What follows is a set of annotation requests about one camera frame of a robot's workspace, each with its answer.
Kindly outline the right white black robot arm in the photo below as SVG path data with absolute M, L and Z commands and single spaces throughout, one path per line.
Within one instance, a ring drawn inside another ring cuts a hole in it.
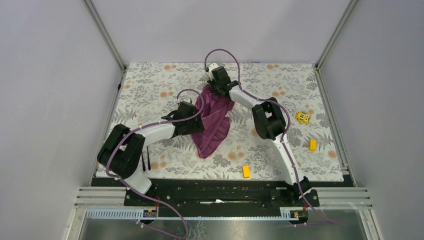
M 287 132 L 291 120 L 288 111 L 273 97 L 265 99 L 242 89 L 239 81 L 231 81 L 226 69 L 216 63 L 205 67 L 208 83 L 215 95 L 225 97 L 250 109 L 254 127 L 273 151 L 276 162 L 282 167 L 284 182 L 288 184 L 287 201 L 293 206 L 315 207 L 310 200 L 317 200 L 309 179 L 298 172 L 298 164 L 289 146 Z

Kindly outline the purple satin napkin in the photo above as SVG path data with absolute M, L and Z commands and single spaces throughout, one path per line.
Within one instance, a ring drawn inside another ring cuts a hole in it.
M 200 117 L 204 130 L 193 133 L 191 138 L 199 157 L 205 159 L 227 137 L 231 126 L 231 120 L 227 113 L 233 109 L 235 102 L 224 96 L 215 95 L 210 84 L 203 87 L 195 106 L 199 108 L 202 101 L 204 101 L 204 106 Z

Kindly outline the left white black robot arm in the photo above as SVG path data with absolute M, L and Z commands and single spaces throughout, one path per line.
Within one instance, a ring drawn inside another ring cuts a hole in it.
M 155 192 L 151 180 L 145 175 L 149 168 L 142 154 L 151 144 L 177 136 L 204 131 L 201 113 L 204 104 L 182 101 L 176 110 L 162 116 L 157 122 L 135 129 L 117 124 L 97 154 L 97 162 L 106 168 L 106 174 L 136 192 L 136 199 L 144 206 L 152 204 Z

